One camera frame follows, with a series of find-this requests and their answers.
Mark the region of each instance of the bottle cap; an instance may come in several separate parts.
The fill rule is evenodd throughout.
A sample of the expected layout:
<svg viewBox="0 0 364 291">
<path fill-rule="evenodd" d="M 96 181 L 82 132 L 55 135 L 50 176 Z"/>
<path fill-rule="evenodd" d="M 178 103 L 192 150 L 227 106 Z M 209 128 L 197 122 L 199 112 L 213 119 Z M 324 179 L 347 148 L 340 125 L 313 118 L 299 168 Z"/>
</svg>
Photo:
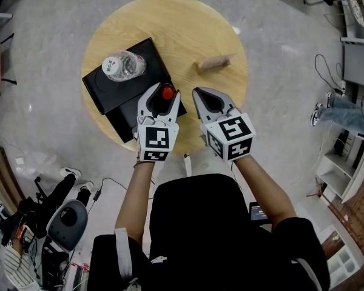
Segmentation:
<svg viewBox="0 0 364 291">
<path fill-rule="evenodd" d="M 106 75 L 114 75 L 121 70 L 121 67 L 120 59 L 110 56 L 104 59 L 102 69 Z"/>
<path fill-rule="evenodd" d="M 162 98 L 170 100 L 174 97 L 175 89 L 170 85 L 166 84 L 162 87 Z"/>
</svg>

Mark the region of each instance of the wooden block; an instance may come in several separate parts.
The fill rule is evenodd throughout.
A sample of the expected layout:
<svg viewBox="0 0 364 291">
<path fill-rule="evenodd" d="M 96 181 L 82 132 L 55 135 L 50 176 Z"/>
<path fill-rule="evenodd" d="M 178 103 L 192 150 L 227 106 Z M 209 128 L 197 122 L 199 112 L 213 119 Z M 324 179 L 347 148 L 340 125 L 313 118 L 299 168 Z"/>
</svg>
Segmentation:
<svg viewBox="0 0 364 291">
<path fill-rule="evenodd" d="M 217 71 L 231 64 L 231 58 L 236 54 L 221 55 L 216 57 L 210 57 L 203 61 L 196 61 L 194 64 L 198 73 L 206 71 Z"/>
</svg>

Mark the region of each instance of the plastic water bottle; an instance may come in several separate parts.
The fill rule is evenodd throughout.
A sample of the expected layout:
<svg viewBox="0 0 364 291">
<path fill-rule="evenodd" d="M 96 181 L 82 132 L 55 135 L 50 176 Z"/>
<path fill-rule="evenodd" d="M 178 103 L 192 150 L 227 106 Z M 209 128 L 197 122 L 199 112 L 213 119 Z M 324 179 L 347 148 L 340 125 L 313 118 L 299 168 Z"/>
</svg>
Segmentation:
<svg viewBox="0 0 364 291">
<path fill-rule="evenodd" d="M 102 68 L 109 79 L 123 82 L 142 75 L 146 71 L 146 61 L 140 55 L 120 50 L 107 57 Z"/>
</svg>

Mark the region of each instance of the round wooden table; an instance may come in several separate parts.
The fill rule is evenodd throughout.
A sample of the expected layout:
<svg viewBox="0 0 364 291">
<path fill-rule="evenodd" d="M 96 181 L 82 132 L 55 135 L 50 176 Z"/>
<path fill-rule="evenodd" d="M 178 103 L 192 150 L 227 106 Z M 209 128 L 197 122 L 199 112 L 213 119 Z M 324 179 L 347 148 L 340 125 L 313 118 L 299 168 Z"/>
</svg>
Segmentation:
<svg viewBox="0 0 364 291">
<path fill-rule="evenodd" d="M 201 121 L 192 99 L 195 87 L 211 87 L 228 94 L 241 106 L 247 88 L 247 60 L 243 45 L 227 20 L 197 0 L 136 0 L 111 14 L 97 29 L 86 49 L 81 76 L 97 68 L 115 50 L 128 49 L 151 37 L 168 69 L 174 86 L 181 91 L 187 114 L 179 117 L 174 154 L 204 146 Z M 219 72 L 198 74 L 195 61 L 218 55 L 236 55 Z M 137 152 L 137 143 L 123 143 L 108 119 L 99 113 L 85 85 L 86 106 L 101 130 L 113 141 Z"/>
</svg>

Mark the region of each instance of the red cap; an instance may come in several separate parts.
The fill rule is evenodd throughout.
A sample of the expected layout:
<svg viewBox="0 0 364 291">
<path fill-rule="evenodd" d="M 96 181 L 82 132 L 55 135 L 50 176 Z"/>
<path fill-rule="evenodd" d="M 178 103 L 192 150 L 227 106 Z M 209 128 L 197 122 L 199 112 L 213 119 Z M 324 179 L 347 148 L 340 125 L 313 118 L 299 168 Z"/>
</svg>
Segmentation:
<svg viewBox="0 0 364 291">
<path fill-rule="evenodd" d="M 174 97 L 175 89 L 171 85 L 165 85 L 162 87 L 162 98 L 170 100 Z"/>
</svg>

